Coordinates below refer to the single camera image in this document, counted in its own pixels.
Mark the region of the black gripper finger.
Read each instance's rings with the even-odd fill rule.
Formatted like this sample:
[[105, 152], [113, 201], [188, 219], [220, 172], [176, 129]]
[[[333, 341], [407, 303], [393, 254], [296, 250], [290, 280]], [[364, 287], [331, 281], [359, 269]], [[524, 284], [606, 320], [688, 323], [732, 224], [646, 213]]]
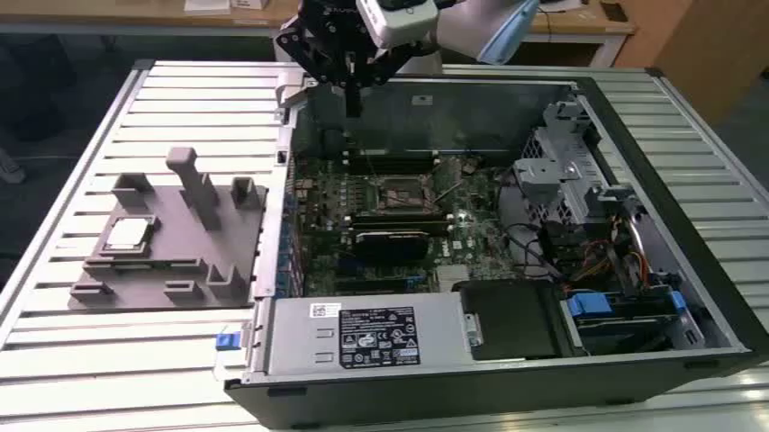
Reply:
[[355, 115], [355, 82], [344, 52], [315, 38], [305, 37], [304, 27], [286, 27], [274, 37], [278, 47], [320, 84], [341, 89], [344, 114]]
[[363, 112], [363, 90], [387, 83], [412, 57], [423, 54], [424, 43], [412, 41], [387, 49], [380, 55], [373, 50], [355, 54], [353, 58], [353, 116]]

